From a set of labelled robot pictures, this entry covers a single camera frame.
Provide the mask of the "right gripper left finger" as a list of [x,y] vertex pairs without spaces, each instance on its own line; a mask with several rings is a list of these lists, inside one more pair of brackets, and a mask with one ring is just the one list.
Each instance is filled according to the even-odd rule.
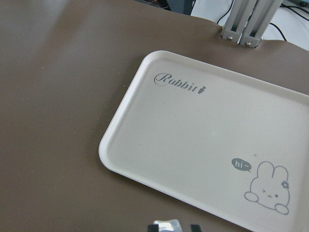
[[158,224],[149,224],[147,226],[147,232],[159,232],[159,225]]

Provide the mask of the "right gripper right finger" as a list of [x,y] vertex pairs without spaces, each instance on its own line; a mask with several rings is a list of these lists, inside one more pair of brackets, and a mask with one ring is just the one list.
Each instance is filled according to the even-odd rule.
[[191,229],[191,232],[202,232],[202,228],[198,224],[191,224],[190,229]]

